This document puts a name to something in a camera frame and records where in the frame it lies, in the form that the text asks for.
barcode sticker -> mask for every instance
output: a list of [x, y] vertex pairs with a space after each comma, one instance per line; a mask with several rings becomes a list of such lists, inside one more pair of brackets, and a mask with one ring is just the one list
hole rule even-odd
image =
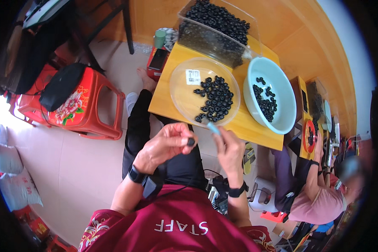
[[186, 69], [186, 84], [187, 85], [200, 85], [200, 71]]

wall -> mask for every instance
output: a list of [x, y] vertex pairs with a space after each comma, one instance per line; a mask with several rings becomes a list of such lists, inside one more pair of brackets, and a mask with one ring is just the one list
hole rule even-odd
[[375, 75], [364, 39], [347, 8], [339, 0], [317, 0], [331, 21], [343, 44], [353, 76], [357, 101], [357, 134], [362, 140], [371, 137], [371, 91]]
[[[331, 21], [316, 0], [227, 0], [246, 10], [258, 21], [263, 44], [280, 58], [289, 79], [299, 75], [308, 81], [319, 77], [329, 96], [332, 114], [337, 114], [341, 134], [356, 133], [356, 93], [348, 58]], [[101, 0], [79, 6], [89, 10]], [[174, 27], [177, 13], [187, 1], [130, 0], [133, 39], [152, 44], [156, 29]], [[110, 12], [105, 4], [94, 15], [95, 20]], [[125, 40], [122, 16], [119, 14], [98, 35], [99, 38]]]

red tray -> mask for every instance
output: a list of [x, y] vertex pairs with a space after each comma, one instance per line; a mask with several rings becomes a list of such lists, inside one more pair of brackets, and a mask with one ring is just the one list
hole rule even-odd
[[[308, 127], [311, 127], [311, 131], [314, 134], [314, 139], [313, 139], [314, 143], [312, 145], [310, 145], [308, 143], [308, 136], [309, 136], [309, 128]], [[302, 132], [302, 143], [304, 145], [305, 150], [308, 153], [312, 153], [312, 151], [314, 150], [315, 138], [316, 138], [316, 133], [315, 133], [314, 123], [311, 120], [308, 120], [308, 121], [305, 122], [304, 127], [303, 127], [303, 132]]]

yellow table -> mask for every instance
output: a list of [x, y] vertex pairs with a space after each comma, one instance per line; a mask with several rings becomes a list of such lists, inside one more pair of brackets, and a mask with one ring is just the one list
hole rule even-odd
[[[307, 88], [306, 88], [306, 84], [305, 84], [305, 81], [300, 78], [299, 76], [297, 76], [297, 79], [295, 80], [298, 82], [298, 87], [299, 87], [299, 92], [300, 92], [300, 97], [301, 97], [301, 100], [300, 100], [300, 103], [298, 104], [301, 108], [298, 108], [297, 107], [297, 110], [300, 109], [302, 110], [302, 119], [299, 121], [300, 123], [302, 123], [302, 128], [304, 127], [304, 124], [306, 121], [308, 120], [312, 120], [312, 116], [309, 114], [310, 112], [310, 107], [309, 107], [309, 104], [308, 104], [308, 93], [307, 93]], [[302, 100], [302, 94], [301, 94], [301, 90], [305, 92], [306, 94], [306, 101], [307, 101], [307, 111], [308, 113], [305, 112], [305, 110], [303, 109], [303, 100]], [[319, 132], [321, 133], [322, 137], [324, 137], [323, 135], [323, 129], [322, 129], [322, 125], [321, 124], [318, 124], [319, 126]], [[301, 132], [301, 139], [302, 139], [302, 136], [304, 135], [304, 131], [302, 129], [302, 132]], [[304, 145], [303, 143], [301, 142], [301, 149], [299, 151], [299, 156], [301, 158], [304, 158], [304, 159], [313, 159], [314, 158], [314, 152], [315, 150], [312, 151], [312, 153], [308, 153], [305, 148], [304, 148]]]
[[[278, 56], [265, 45], [259, 44], [257, 40], [249, 36], [248, 44], [251, 48], [262, 47], [263, 57], [271, 59], [280, 66]], [[174, 48], [172, 49], [172, 52], [169, 55], [169, 58], [162, 71], [160, 80], [158, 81], [157, 88], [154, 92], [150, 107], [148, 109], [149, 112], [172, 118], [177, 121], [190, 123], [176, 109], [172, 101], [169, 88], [169, 80], [176, 66], [178, 66], [185, 60], [195, 57], [208, 58], [201, 53], [175, 43]], [[257, 121], [255, 121], [255, 119], [253, 119], [246, 107], [245, 100], [243, 98], [243, 81], [247, 75], [248, 65], [249, 64], [243, 64], [235, 70], [232, 70], [231, 68], [226, 66], [238, 82], [239, 90], [241, 92], [241, 104], [239, 106], [237, 115], [232, 119], [230, 123], [228, 123], [224, 127], [227, 130], [232, 130], [239, 138], [243, 140], [260, 144], [268, 148], [282, 150], [283, 135], [276, 134], [270, 129], [260, 125]]]

clear plastic container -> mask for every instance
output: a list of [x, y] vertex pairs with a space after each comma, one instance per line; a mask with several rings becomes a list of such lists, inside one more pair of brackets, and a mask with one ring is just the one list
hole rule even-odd
[[237, 114], [239, 105], [241, 103], [241, 94], [239, 93], [238, 83], [234, 76], [221, 63], [208, 58], [192, 58], [179, 64], [173, 71], [170, 79], [170, 92], [172, 101], [179, 112], [188, 119], [191, 124], [206, 127], [207, 120], [202, 120], [202, 123], [195, 121], [195, 117], [203, 113], [200, 108], [205, 106], [207, 97], [193, 93], [193, 90], [199, 88], [200, 85], [186, 84], [186, 69], [199, 70], [200, 79], [204, 81], [207, 77], [214, 80], [216, 75], [221, 76], [228, 83], [230, 91], [234, 94], [232, 98], [233, 104], [224, 119], [219, 120], [215, 125], [225, 125], [229, 123]]
[[210, 3], [225, 7], [227, 11], [234, 14], [235, 17], [250, 23], [250, 29], [248, 30], [247, 35], [248, 45], [252, 47], [252, 49], [250, 49], [222, 32], [186, 18], [186, 12], [189, 11], [191, 6], [195, 3], [196, 0], [189, 1], [189, 3], [178, 13], [178, 43], [180, 45], [209, 56], [230, 68], [236, 68], [249, 62], [252, 58], [262, 56], [257, 22], [254, 17], [223, 0], [210, 0]]
[[310, 115], [313, 119], [318, 119], [318, 123], [326, 123], [324, 104], [325, 100], [328, 100], [326, 89], [323, 87], [319, 78], [308, 81], [306, 88]]

